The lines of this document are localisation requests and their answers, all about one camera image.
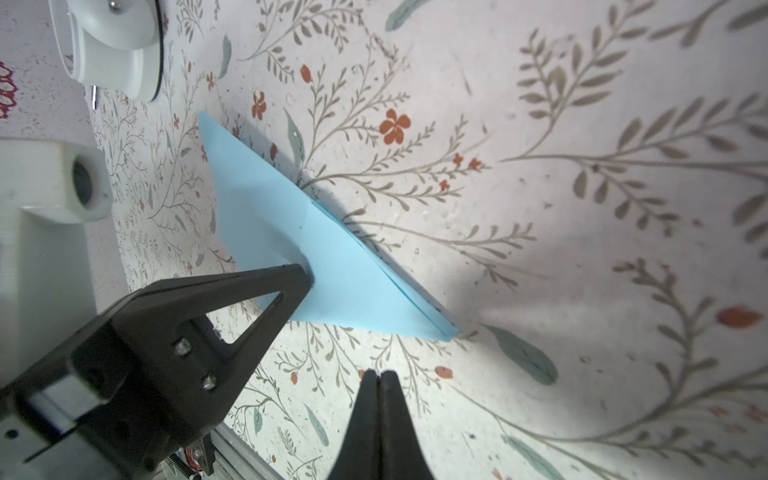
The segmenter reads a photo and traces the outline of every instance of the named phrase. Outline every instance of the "floral patterned surface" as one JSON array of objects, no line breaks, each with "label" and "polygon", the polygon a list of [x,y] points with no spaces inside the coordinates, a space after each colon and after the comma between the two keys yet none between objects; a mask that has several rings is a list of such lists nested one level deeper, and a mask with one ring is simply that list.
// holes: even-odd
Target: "floral patterned surface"
[{"label": "floral patterned surface", "polygon": [[278,472],[326,477],[373,368],[436,478],[765,478],[768,2],[161,11],[157,100],[93,117],[131,288],[237,268],[205,110],[462,332],[287,325],[227,418]]}]

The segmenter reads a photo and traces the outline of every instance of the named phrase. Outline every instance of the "blue paper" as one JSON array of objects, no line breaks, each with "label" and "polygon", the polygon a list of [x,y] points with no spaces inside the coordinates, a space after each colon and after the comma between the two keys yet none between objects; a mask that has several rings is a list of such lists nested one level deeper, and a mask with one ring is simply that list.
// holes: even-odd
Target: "blue paper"
[{"label": "blue paper", "polygon": [[312,288],[291,317],[423,339],[456,328],[323,205],[204,112],[219,237],[242,270],[300,263]]}]

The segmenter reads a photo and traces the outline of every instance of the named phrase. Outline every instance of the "bolt head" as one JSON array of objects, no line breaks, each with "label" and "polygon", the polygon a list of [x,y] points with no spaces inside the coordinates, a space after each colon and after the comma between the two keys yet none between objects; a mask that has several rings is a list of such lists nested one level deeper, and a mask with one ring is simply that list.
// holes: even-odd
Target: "bolt head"
[{"label": "bolt head", "polygon": [[174,344],[174,353],[178,356],[185,356],[192,351],[192,345],[189,340],[181,337],[178,342]]},{"label": "bolt head", "polygon": [[210,391],[216,388],[216,377],[213,373],[209,373],[203,377],[203,388]]}]

